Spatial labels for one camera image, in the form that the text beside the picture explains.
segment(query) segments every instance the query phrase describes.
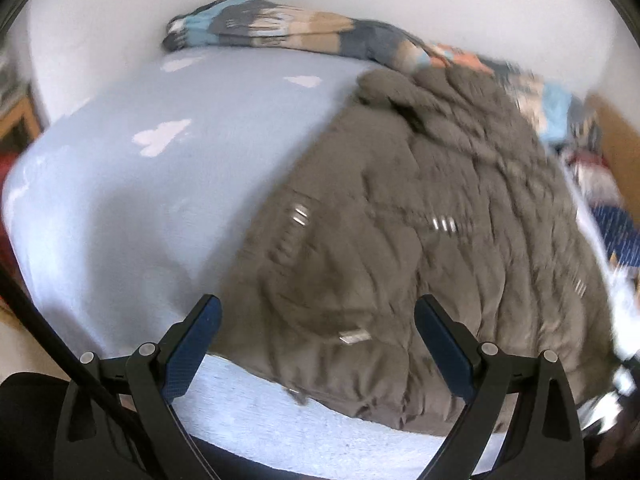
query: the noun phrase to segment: blue grip pad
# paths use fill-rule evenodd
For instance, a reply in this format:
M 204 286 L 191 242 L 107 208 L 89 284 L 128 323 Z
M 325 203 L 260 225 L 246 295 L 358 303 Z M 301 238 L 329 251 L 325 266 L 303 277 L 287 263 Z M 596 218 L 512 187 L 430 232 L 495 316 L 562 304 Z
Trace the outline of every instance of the blue grip pad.
M 222 304 L 212 296 L 166 362 L 160 393 L 167 404 L 187 392 L 221 323 Z

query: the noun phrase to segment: black cable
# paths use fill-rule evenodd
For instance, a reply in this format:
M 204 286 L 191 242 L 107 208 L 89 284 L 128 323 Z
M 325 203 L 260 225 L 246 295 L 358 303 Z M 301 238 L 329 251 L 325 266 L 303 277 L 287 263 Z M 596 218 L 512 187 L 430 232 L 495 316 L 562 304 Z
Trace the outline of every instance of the black cable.
M 58 334 L 35 307 L 14 279 L 0 265 L 0 296 L 13 311 L 24 327 L 31 332 L 62 370 L 91 396 L 123 430 L 126 430 L 136 444 L 152 449 L 151 441 L 142 425 L 125 410 L 109 391 L 82 366 L 80 361 L 65 345 Z

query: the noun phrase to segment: clothing pile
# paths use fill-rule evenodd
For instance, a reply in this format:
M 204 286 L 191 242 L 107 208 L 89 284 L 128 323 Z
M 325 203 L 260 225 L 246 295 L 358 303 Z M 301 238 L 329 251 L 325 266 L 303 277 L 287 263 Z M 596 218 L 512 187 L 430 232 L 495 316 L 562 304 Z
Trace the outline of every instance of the clothing pile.
M 609 390 L 606 289 L 538 139 L 571 131 L 570 94 L 385 23 L 265 0 L 218 0 L 168 25 L 168 49 L 203 44 L 387 67 L 359 78 L 255 216 L 223 283 L 212 352 L 299 400 L 447 434 L 462 402 L 412 320 L 430 293 L 479 340 L 526 356 L 553 349 L 577 402 Z
M 625 210 L 624 199 L 607 161 L 600 154 L 598 142 L 592 144 L 592 150 L 565 147 L 561 151 L 561 158 L 571 169 L 580 191 L 591 207 L 612 268 L 634 280 L 636 290 L 640 290 L 640 232 Z

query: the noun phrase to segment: colorful blanket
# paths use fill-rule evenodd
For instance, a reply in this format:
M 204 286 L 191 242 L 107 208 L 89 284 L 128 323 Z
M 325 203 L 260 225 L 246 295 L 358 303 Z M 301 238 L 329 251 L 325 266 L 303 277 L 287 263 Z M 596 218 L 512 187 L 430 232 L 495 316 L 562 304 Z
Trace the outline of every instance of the colorful blanket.
M 410 75 L 425 66 L 451 64 L 492 73 L 545 144 L 571 135 L 574 97 L 562 87 L 453 46 L 426 43 L 399 27 L 267 0 L 216 0 L 167 25 L 165 49 L 203 45 L 280 47 L 372 60 Z

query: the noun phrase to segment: bed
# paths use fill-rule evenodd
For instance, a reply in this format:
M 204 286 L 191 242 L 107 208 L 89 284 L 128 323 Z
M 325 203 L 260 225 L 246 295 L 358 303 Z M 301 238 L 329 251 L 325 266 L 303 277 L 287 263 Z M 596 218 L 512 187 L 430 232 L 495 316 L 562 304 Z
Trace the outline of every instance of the bed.
M 280 49 L 189 49 L 50 127 L 10 174 L 3 213 L 34 302 L 71 349 L 129 354 L 215 292 L 255 209 L 371 67 Z M 618 345 L 634 352 L 633 291 L 608 271 L 574 196 L 612 286 Z M 175 407 L 194 436 L 323 478 L 414 478 L 442 442 L 300 406 L 216 356 Z M 492 436 L 480 469 L 501 439 Z

